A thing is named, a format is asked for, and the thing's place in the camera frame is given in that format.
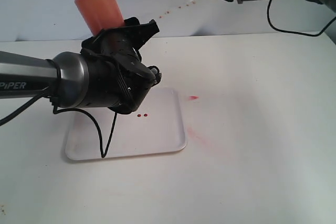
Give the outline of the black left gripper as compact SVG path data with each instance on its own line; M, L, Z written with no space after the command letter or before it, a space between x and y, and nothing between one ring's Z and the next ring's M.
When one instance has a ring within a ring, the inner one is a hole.
M107 34L107 32L125 34ZM136 111L149 90L160 83L157 66L142 63L140 48L159 32L155 20L141 24L136 17L124 25L103 28L81 44L89 71L88 91L80 106L109 108L119 114Z

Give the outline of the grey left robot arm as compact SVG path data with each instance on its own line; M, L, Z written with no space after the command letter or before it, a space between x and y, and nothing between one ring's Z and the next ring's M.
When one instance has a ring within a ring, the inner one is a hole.
M79 53L64 51L52 59L1 52L1 98L41 95L64 109L108 108L136 111L160 83L157 66L142 63L140 48L159 32L154 20L135 17L119 28L102 29L84 40Z

